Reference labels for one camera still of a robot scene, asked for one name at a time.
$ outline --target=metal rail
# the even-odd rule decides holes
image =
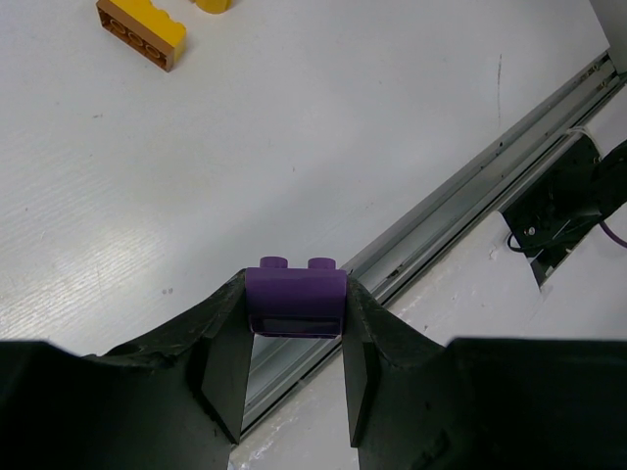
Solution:
[[[533,179],[547,167],[566,145],[566,131],[595,112],[619,85],[608,55],[599,57],[343,267],[388,304],[483,214],[504,204],[505,194],[525,185],[525,175]],[[244,429],[339,344],[275,340],[261,351],[251,364]]]

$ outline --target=lego stud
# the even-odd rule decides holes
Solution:
[[[144,48],[146,49],[146,52],[150,54],[151,56],[153,56],[155,59],[159,59],[161,57],[161,54],[159,54],[159,51],[155,49],[153,46],[151,46],[150,44],[146,44]]]
[[[126,34],[126,28],[118,23],[116,20],[111,19],[109,24],[113,29],[115,29],[119,34]]]
[[[133,32],[128,32],[128,39],[130,39],[137,47],[143,47],[144,46],[144,41],[142,41],[140,39],[140,37],[137,34],[134,34]]]
[[[287,259],[282,257],[263,257],[259,261],[259,267],[285,268],[287,267]]]
[[[196,5],[207,13],[218,15],[230,7],[231,0],[196,0]]]
[[[312,258],[308,261],[309,269],[335,269],[335,259],[331,258]]]

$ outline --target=wire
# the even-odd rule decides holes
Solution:
[[[585,227],[586,225],[590,224],[590,226],[592,227],[593,225],[595,225],[597,222],[594,220],[587,220],[583,223],[580,223],[578,225],[575,225],[573,228],[570,228],[568,230],[564,230],[563,232],[558,233],[557,235],[555,235],[555,238],[553,238],[552,240],[548,240],[545,243],[539,243],[538,245],[532,245],[529,247],[524,247],[524,248],[516,248],[513,247],[511,245],[511,240],[513,239],[514,235],[513,232],[511,232],[509,234],[509,236],[507,237],[507,247],[512,250],[515,253],[523,253],[523,254],[527,254],[527,252],[535,252],[536,250],[544,250],[546,248],[552,248],[552,247],[556,247],[557,245],[561,245],[563,243],[567,243],[567,240],[564,240],[564,238],[566,237],[566,235],[579,230],[580,228]]]
[[[605,234],[607,234],[607,236],[611,238],[612,241],[616,242],[618,245],[620,245],[623,248],[627,248],[627,242],[623,240],[622,238],[620,238],[618,235],[616,235],[614,232],[612,232],[611,228],[607,226],[604,220],[602,220],[599,223],[599,225],[603,229],[603,232],[605,232]]]

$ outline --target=yellow object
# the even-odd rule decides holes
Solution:
[[[196,5],[201,10],[215,15],[224,13],[231,6],[231,0],[196,0]]]
[[[98,0],[102,26],[165,71],[185,51],[187,30],[150,0]]]

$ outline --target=white table surface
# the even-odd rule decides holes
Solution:
[[[0,6],[2,338],[102,353],[263,255],[343,263],[607,46],[588,0],[156,4],[171,73],[93,1]]]

